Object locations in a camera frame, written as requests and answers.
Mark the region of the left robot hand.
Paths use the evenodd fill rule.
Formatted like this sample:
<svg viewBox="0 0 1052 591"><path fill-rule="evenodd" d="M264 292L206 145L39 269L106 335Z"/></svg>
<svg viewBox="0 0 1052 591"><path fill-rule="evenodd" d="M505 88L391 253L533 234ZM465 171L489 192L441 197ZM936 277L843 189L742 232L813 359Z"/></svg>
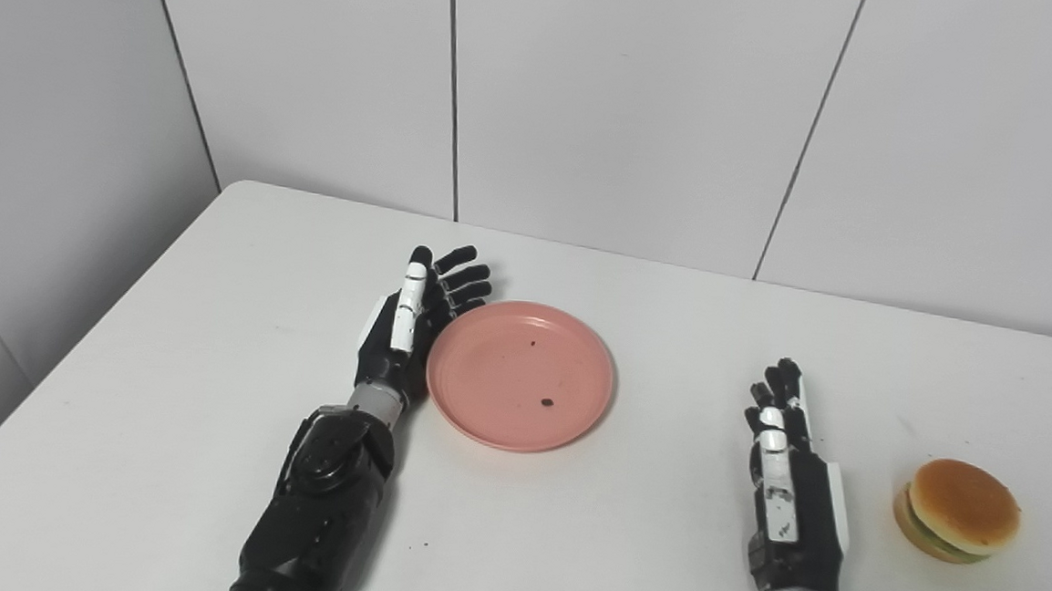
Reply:
<svg viewBox="0 0 1052 591"><path fill-rule="evenodd" d="M384 300L360 344L355 385L387 386L411 401L424 396L437 338L492 294L491 269L478 257L470 244L437 260L428 247L414 248L400 288Z"/></svg>

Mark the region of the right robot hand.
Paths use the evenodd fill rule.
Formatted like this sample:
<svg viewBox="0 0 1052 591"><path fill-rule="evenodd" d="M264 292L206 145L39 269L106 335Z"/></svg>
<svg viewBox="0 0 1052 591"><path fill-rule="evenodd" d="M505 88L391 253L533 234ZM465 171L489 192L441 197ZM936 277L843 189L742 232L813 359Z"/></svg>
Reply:
<svg viewBox="0 0 1052 591"><path fill-rule="evenodd" d="M757 531L748 568L758 591L841 591L849 525L839 468L813 449L807 392L796 361L782 358L750 387Z"/></svg>

